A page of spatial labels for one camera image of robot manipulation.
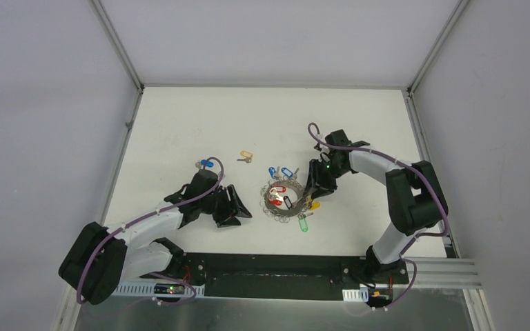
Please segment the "red key tag upper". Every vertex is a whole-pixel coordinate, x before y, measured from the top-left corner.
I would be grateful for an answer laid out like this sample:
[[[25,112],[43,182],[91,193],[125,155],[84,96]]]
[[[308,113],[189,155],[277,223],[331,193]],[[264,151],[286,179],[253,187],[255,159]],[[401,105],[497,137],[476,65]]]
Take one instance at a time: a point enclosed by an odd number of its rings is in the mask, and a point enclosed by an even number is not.
[[[282,185],[273,185],[269,190],[275,190],[278,193],[285,193],[286,187]]]

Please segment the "loose blue tag key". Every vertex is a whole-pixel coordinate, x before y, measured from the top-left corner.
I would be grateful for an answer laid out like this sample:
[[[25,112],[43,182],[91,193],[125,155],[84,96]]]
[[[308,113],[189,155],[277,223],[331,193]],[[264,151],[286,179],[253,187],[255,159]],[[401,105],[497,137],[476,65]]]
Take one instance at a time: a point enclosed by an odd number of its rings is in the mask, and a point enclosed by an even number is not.
[[[214,163],[212,161],[207,161],[206,159],[201,159],[195,163],[195,167],[197,169],[213,168]]]

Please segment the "black mounting base plate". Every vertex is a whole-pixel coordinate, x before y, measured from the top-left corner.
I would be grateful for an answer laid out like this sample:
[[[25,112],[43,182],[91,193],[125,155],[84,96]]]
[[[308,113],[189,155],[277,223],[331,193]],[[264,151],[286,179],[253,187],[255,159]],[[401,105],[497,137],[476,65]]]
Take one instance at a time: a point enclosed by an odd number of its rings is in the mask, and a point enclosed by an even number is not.
[[[406,286],[405,263],[369,276],[362,257],[186,253],[161,277],[185,279],[203,297],[342,301],[365,284]]]

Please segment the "green key tag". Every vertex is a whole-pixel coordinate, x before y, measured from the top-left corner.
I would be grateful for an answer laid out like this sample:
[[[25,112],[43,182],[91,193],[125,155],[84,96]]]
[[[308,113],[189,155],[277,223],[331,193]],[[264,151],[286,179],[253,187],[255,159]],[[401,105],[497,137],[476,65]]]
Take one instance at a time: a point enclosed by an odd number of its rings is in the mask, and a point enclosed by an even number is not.
[[[298,216],[298,224],[302,232],[308,232],[308,223],[304,215]]]

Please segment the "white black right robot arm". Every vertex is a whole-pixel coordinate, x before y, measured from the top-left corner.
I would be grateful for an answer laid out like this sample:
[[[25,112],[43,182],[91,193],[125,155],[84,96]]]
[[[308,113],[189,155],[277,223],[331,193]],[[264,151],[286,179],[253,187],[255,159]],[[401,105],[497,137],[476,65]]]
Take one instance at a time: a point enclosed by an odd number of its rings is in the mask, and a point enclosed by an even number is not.
[[[337,180],[347,173],[365,174],[386,188],[390,223],[364,258],[351,267],[351,278],[379,283],[400,270],[403,256],[420,237],[432,237],[431,228],[448,221],[449,208],[428,161],[405,163],[374,149],[365,141],[350,140],[336,130],[324,139],[315,123],[308,125],[320,154],[308,165],[304,195],[312,199],[337,190]]]

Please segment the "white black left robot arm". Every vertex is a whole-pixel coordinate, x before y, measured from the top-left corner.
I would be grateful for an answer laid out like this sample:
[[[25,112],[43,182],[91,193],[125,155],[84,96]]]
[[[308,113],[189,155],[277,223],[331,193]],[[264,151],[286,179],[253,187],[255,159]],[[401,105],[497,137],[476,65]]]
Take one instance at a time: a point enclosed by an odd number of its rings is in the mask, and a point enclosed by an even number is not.
[[[168,234],[206,214],[218,228],[240,226],[252,214],[235,186],[221,175],[199,170],[190,183],[164,197],[152,211],[115,228],[84,226],[62,261],[58,274],[77,294],[77,302],[97,305],[121,282],[159,272],[167,279],[188,278],[184,250]]]

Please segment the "blue tag key lower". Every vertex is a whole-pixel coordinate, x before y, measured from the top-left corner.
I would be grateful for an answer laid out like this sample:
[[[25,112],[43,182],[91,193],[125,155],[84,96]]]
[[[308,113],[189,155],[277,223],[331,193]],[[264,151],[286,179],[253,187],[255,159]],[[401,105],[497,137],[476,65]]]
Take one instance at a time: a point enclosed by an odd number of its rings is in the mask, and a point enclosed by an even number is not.
[[[290,168],[283,167],[283,168],[281,169],[282,174],[283,174],[285,177],[288,177],[289,179],[298,179],[299,171],[300,171],[299,168],[296,168],[296,169],[293,169],[293,170],[292,170],[292,169],[290,169]]]

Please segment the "blue tag key upper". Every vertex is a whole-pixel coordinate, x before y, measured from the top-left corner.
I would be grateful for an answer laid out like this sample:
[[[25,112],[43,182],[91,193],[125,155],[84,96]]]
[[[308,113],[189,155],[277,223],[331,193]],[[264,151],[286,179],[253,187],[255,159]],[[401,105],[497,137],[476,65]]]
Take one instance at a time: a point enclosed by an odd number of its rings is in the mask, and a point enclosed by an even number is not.
[[[278,180],[280,178],[279,167],[269,167],[268,173],[270,174],[271,179]]]

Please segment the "black key tag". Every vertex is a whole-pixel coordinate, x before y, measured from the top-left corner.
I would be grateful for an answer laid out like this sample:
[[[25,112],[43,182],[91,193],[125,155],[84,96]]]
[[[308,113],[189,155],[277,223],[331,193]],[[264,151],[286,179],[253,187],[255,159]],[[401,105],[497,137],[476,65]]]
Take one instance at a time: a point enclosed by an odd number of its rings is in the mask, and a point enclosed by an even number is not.
[[[285,206],[290,210],[293,208],[293,203],[291,201],[291,199],[288,197],[288,196],[284,196],[283,197],[283,201],[285,203]]]

